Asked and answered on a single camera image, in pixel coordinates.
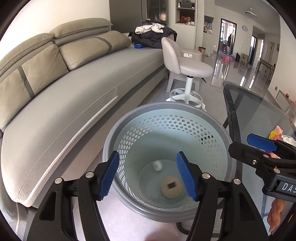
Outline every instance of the chair backrest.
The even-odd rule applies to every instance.
[[[180,74],[181,71],[177,58],[182,56],[179,45],[165,37],[161,39],[161,45],[163,47],[163,59],[166,68],[175,74]]]

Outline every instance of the sofa cushion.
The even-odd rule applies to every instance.
[[[48,43],[52,40],[52,38],[52,34],[38,34],[16,46],[0,60],[0,76],[22,57]]]
[[[104,18],[84,18],[60,24],[49,33],[55,38],[62,38],[71,34],[83,32],[95,28],[112,26],[112,23]]]
[[[100,36],[72,42],[60,47],[60,52],[69,70],[77,69],[107,53],[131,45],[125,35],[111,31]]]
[[[79,33],[75,33],[75,34],[71,34],[68,35],[66,37],[62,37],[62,38],[58,38],[58,39],[53,39],[54,43],[57,46],[61,46],[79,39],[84,39],[87,37],[95,37],[99,34],[103,34],[106,32],[110,31],[110,27],[103,27],[103,28],[95,28],[95,29],[90,29],[90,30],[86,30],[83,32],[79,32]]]
[[[161,66],[161,49],[131,45],[70,71],[30,101],[3,135],[1,168],[10,198],[31,206],[81,135]]]
[[[22,68],[34,95],[69,72],[58,47],[54,44],[25,62]]]
[[[0,83],[3,81],[7,76],[9,76],[13,71],[15,71],[19,66],[21,66],[23,63],[25,63],[27,60],[34,57],[36,54],[40,53],[43,49],[46,49],[49,45],[54,44],[52,41],[49,41],[48,43],[40,46],[39,48],[33,50],[32,52],[29,52],[27,55],[22,57],[20,60],[16,61],[10,68],[8,68],[3,75],[0,76]]]
[[[0,129],[4,131],[35,95],[68,72],[58,47],[52,44],[0,82]]]

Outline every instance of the black cabinet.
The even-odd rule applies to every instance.
[[[110,0],[112,30],[121,33],[135,31],[136,27],[168,24],[168,0]]]

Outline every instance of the glass tabletop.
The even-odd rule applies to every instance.
[[[223,85],[228,116],[223,126],[229,125],[232,141],[248,144],[247,136],[249,134],[267,138],[276,126],[283,130],[283,135],[296,139],[296,127],[281,109],[234,83],[224,82]],[[255,174],[255,168],[237,162],[236,177],[242,180],[268,229],[267,216],[274,198],[262,193],[264,183]]]

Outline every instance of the gray sofa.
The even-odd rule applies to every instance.
[[[0,61],[0,92],[7,93],[5,81],[20,82],[0,104],[0,209],[21,239],[25,207],[38,207],[55,178],[79,178],[116,121],[167,76],[162,50],[135,49],[126,35],[113,38],[111,25],[102,19],[65,23]],[[49,47],[55,58],[37,69]],[[6,113],[10,106],[14,112]]]

